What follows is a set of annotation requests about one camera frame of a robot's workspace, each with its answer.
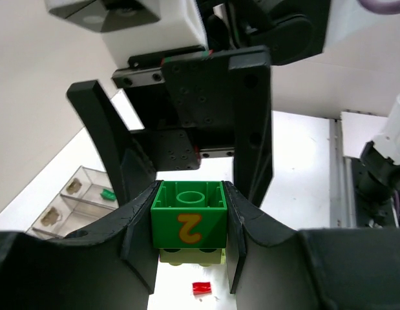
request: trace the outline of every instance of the small red block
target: small red block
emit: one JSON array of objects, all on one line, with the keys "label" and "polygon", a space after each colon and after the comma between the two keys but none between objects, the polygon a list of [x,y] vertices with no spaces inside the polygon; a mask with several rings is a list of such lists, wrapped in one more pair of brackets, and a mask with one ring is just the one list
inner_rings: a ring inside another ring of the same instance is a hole
[{"label": "small red block", "polygon": [[210,294],[211,283],[210,282],[194,282],[193,283],[194,295]]}]

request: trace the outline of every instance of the screw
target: screw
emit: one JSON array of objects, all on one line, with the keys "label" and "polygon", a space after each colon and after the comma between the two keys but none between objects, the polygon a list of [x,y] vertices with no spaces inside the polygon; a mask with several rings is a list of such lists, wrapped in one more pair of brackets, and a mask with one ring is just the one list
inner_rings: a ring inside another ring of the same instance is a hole
[{"label": "screw", "polygon": [[154,74],[153,74],[153,80],[154,80],[155,82],[161,82],[161,80],[162,80],[161,74],[154,73]]},{"label": "screw", "polygon": [[177,65],[173,66],[173,68],[172,68],[171,70],[172,70],[174,73],[180,73],[180,72],[181,72],[180,66],[177,66]]}]

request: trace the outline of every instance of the black plastic part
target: black plastic part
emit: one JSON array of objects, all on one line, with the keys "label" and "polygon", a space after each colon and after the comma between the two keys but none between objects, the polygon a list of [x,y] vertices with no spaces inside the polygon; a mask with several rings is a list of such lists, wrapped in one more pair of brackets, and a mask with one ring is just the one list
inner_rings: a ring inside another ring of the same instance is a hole
[{"label": "black plastic part", "polygon": [[238,30],[248,46],[268,46],[273,65],[286,65],[323,51],[330,0],[230,0],[230,3],[236,15],[236,19],[230,16],[231,28]]},{"label": "black plastic part", "polygon": [[175,50],[166,50],[163,52],[132,56],[128,59],[128,65],[129,68],[157,68],[161,66],[162,60],[166,57],[201,52],[204,50],[205,48],[203,46],[191,46],[177,48]]},{"label": "black plastic part", "polygon": [[198,155],[184,129],[131,131],[157,171],[200,168]]},{"label": "black plastic part", "polygon": [[267,48],[171,57],[162,74],[194,144],[199,149],[234,146],[234,183],[260,205],[273,176]]},{"label": "black plastic part", "polygon": [[99,152],[119,205],[125,205],[155,180],[155,168],[97,81],[71,85],[67,97]]},{"label": "black plastic part", "polygon": [[400,229],[324,229],[299,236],[321,309],[400,309]]},{"label": "black plastic part", "polygon": [[228,187],[232,187],[232,184],[224,184],[224,196],[228,208],[226,264],[230,293],[235,294],[244,262],[246,261],[247,250],[242,226],[243,219],[241,219],[233,206],[234,204],[244,203],[247,200],[244,196],[228,193]]},{"label": "black plastic part", "polygon": [[214,14],[203,19],[208,48],[214,52],[230,49],[230,35],[226,24]]},{"label": "black plastic part", "polygon": [[160,20],[159,0],[92,0],[53,1],[48,5],[52,15],[94,32],[113,32]]},{"label": "black plastic part", "polygon": [[279,22],[275,31],[251,34],[250,45],[269,46],[273,64],[285,65],[302,59],[310,47],[314,31],[309,19],[295,15]]},{"label": "black plastic part", "polygon": [[[229,182],[224,190],[247,249],[235,275],[237,309],[400,309],[400,229],[295,232]],[[228,247],[226,255],[229,271],[238,254]]]},{"label": "black plastic part", "polygon": [[381,184],[391,189],[400,190],[400,165],[394,165],[394,161],[391,158],[382,157],[375,150],[373,141],[365,145],[361,161]]},{"label": "black plastic part", "polygon": [[260,205],[273,177],[269,56],[232,57],[229,70],[235,115],[234,184]]},{"label": "black plastic part", "polygon": [[358,159],[352,159],[357,227],[395,227],[393,191],[379,183]]},{"label": "black plastic part", "polygon": [[125,88],[124,92],[146,129],[161,130],[179,125],[178,114],[164,83]]},{"label": "black plastic part", "polygon": [[145,310],[158,267],[150,211],[159,186],[62,240],[0,232],[0,309]]}]

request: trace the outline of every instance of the white table surface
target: white table surface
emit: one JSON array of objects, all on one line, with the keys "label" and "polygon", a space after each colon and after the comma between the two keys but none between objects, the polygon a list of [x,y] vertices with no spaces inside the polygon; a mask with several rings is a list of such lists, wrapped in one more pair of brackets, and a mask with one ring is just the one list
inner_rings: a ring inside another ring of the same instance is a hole
[{"label": "white table surface", "polygon": [[[122,93],[113,99],[130,129],[141,128]],[[330,121],[282,112],[273,113],[275,177],[262,210],[294,229],[329,227]],[[0,230],[26,231],[83,165],[103,170],[99,156],[82,130],[0,214]],[[160,172],[161,180],[232,180],[231,159],[202,161],[196,171]],[[194,297],[193,282],[211,282],[213,294]],[[158,267],[156,292],[149,309],[236,309],[229,294],[224,265],[200,267],[185,264]]]}]

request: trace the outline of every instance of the white wall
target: white wall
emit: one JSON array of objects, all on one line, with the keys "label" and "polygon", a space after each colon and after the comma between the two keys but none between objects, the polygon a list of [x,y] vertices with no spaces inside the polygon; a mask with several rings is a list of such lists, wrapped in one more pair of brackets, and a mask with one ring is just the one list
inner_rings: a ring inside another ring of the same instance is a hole
[{"label": "white wall", "polygon": [[321,55],[273,69],[275,110],[327,118],[339,118],[345,109],[387,116],[399,92],[400,15],[384,17]]},{"label": "white wall", "polygon": [[46,13],[43,0],[0,1],[0,211],[80,130],[71,83],[115,70],[97,34]]}]

